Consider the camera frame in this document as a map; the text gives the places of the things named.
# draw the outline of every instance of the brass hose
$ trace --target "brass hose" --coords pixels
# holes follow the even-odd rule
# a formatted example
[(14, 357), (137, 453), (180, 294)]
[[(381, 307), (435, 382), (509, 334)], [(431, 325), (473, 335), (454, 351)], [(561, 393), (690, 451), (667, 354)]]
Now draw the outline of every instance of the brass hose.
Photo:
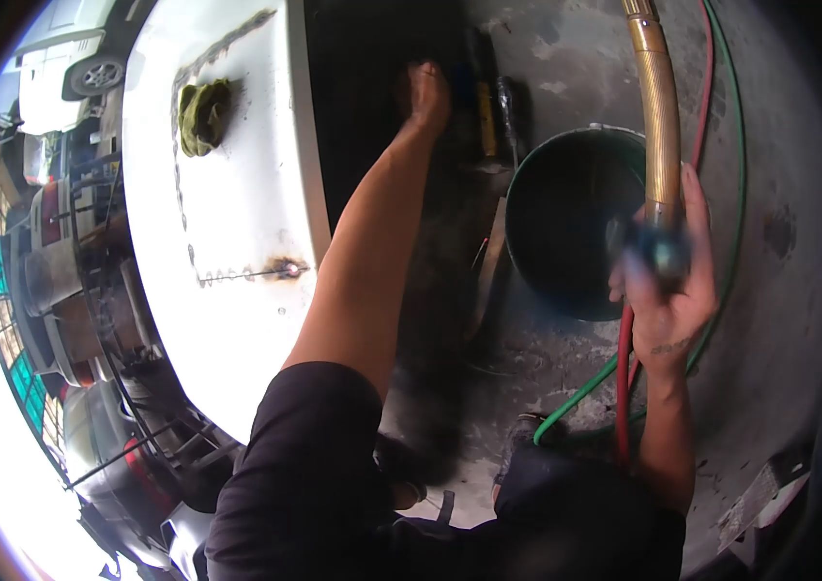
[(621, 0), (637, 57), (646, 133), (646, 223), (673, 229), (680, 203), (679, 101), (670, 53), (650, 0)]

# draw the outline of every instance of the red hose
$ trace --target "red hose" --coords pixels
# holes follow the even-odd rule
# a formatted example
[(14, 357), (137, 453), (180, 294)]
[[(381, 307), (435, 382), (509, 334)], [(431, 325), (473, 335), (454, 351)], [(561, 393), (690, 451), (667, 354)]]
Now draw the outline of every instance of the red hose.
[(617, 435), (617, 466), (626, 470), (630, 466), (630, 440), (627, 435), (627, 417), (630, 414), (630, 383), (627, 362), (630, 359), (630, 330), (634, 324), (634, 311), (630, 303), (624, 304), (621, 313), (621, 331), (617, 337), (617, 419), (614, 420)]
[[(707, 17), (707, 9), (702, 0), (698, 0), (701, 7), (702, 20), (705, 23), (705, 37), (707, 40), (705, 59), (705, 84), (702, 87), (701, 109), (698, 111), (698, 128), (696, 140), (692, 145), (692, 167), (698, 169), (701, 161), (702, 148), (705, 144), (705, 130), (707, 127), (707, 112), (711, 106), (711, 85), (714, 81), (714, 35), (711, 33), (711, 20)], [(621, 313), (621, 330), (617, 337), (617, 418), (614, 420), (614, 431), (617, 435), (617, 465), (622, 469), (630, 466), (630, 442), (627, 434), (627, 418), (629, 416), (630, 385), (637, 377), (639, 359), (634, 360), (633, 368), (627, 376), (627, 367), (630, 361), (631, 329), (634, 323), (634, 311), (630, 303), (625, 302)]]
[(702, 20), (705, 22), (706, 52), (705, 58), (705, 84), (702, 87), (701, 109), (698, 111), (698, 129), (696, 130), (696, 141), (692, 144), (692, 157), (689, 158), (692, 167), (698, 171), (698, 162), (701, 161), (702, 146), (705, 144), (705, 127), (707, 126), (707, 112), (710, 109), (711, 83), (714, 79), (714, 36), (711, 34), (711, 20), (707, 17), (705, 3), (698, 0), (698, 6), (702, 9)]

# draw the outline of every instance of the green rag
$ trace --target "green rag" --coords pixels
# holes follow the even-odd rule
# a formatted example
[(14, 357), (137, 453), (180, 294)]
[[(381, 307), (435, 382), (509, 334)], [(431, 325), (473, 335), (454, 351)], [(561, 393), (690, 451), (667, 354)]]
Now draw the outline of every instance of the green rag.
[(224, 124), (220, 115), (230, 109), (231, 86), (227, 79), (208, 85), (186, 85), (179, 97), (179, 135), (189, 157), (208, 155), (220, 145)]

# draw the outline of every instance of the hand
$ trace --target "hand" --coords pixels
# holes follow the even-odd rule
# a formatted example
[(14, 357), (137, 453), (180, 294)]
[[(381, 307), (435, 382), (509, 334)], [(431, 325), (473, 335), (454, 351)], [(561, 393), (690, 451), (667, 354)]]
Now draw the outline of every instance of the hand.
[(683, 166), (683, 192), (692, 267), (682, 293), (663, 296), (653, 273), (633, 252), (624, 253), (608, 281), (611, 300), (621, 299), (623, 287), (634, 310), (634, 353), (651, 378), (672, 379), (685, 374), (692, 343), (717, 308), (707, 204), (696, 170), (689, 164)]
[(412, 126), (437, 138), (450, 118), (450, 89), (436, 63), (408, 65), (410, 114), (405, 126)]

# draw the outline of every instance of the tattoo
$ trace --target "tattoo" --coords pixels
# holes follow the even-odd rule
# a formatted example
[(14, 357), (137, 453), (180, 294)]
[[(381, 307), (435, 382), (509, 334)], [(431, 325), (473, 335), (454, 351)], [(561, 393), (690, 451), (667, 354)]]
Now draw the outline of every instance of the tattoo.
[(665, 345), (656, 346), (653, 348), (652, 351), (650, 351), (650, 355), (662, 355), (666, 353), (677, 352), (680, 349), (685, 349), (685, 347), (688, 346), (689, 341), (691, 340), (692, 338), (690, 336), (687, 336), (678, 343), (666, 343)]

